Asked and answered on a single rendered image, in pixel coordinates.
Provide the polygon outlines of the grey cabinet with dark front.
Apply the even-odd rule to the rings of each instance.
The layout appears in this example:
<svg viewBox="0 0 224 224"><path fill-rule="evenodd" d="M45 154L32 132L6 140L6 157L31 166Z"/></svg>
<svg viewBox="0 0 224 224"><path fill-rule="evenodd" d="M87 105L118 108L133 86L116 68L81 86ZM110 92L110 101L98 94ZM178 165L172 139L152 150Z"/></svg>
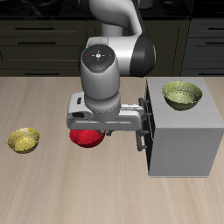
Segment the grey cabinet with dark front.
<svg viewBox="0 0 224 224"><path fill-rule="evenodd" d="M209 175L224 136L224 120L206 83L186 77L198 86L202 99L191 109L177 111L167 104L162 87L172 77L149 77L145 86L143 122L148 174L151 177L204 178Z"/></svg>

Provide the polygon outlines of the dark brown kitchen cupboard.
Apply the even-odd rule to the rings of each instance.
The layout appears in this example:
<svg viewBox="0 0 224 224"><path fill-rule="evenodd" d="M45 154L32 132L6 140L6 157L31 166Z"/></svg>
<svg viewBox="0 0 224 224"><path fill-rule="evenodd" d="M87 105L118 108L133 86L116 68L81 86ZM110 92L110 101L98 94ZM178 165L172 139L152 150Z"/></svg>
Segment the dark brown kitchen cupboard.
<svg viewBox="0 0 224 224"><path fill-rule="evenodd" d="M171 75L181 68L191 12L184 0L154 0L141 11L157 49L169 49ZM77 76L78 51L101 24L78 0L0 0L0 77Z"/></svg>

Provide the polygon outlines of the dark grey kitchen cupboard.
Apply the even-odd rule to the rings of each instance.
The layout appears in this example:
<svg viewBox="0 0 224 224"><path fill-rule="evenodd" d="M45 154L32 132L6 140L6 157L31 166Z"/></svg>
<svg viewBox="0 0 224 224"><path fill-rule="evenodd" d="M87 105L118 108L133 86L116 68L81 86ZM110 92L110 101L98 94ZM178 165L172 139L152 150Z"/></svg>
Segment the dark grey kitchen cupboard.
<svg viewBox="0 0 224 224"><path fill-rule="evenodd" d="M182 76L224 77L224 0L193 0Z"/></svg>

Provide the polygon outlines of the yellow bowl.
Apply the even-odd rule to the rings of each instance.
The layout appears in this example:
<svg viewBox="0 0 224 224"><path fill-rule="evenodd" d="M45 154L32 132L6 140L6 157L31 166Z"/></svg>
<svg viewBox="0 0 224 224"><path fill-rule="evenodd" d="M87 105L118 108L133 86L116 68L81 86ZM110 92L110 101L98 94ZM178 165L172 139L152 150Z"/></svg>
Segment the yellow bowl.
<svg viewBox="0 0 224 224"><path fill-rule="evenodd" d="M39 132L34 128L22 128L12 132L7 138L7 145L18 154L34 151L40 140Z"/></svg>

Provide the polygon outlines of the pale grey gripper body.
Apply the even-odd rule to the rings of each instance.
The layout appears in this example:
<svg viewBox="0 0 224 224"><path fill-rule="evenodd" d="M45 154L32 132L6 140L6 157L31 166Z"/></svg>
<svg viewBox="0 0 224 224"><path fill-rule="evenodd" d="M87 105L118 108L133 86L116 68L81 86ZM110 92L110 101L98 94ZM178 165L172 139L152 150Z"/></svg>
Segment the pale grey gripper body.
<svg viewBox="0 0 224 224"><path fill-rule="evenodd" d="M86 106L77 105L67 112L66 125L70 130L140 130L142 127L142 107L122 104L119 115L113 121L97 122Z"/></svg>

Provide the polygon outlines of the red bowl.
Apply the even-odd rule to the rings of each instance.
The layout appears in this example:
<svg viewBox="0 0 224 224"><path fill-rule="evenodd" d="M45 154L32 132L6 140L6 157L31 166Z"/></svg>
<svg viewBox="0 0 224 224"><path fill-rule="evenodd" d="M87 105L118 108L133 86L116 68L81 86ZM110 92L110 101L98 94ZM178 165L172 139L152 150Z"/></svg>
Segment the red bowl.
<svg viewBox="0 0 224 224"><path fill-rule="evenodd" d="M71 129L69 137L74 144L82 148L93 148L102 142L105 133L100 134L97 130L89 129Z"/></svg>

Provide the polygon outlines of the olive green bowl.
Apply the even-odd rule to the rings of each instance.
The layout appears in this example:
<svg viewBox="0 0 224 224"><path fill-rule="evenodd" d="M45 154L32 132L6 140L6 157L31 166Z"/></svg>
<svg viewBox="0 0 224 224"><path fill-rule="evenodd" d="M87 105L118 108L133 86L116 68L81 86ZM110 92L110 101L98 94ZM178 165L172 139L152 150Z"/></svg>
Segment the olive green bowl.
<svg viewBox="0 0 224 224"><path fill-rule="evenodd" d="M202 90L193 83L175 80L162 87L166 103L177 111L192 109L202 99Z"/></svg>

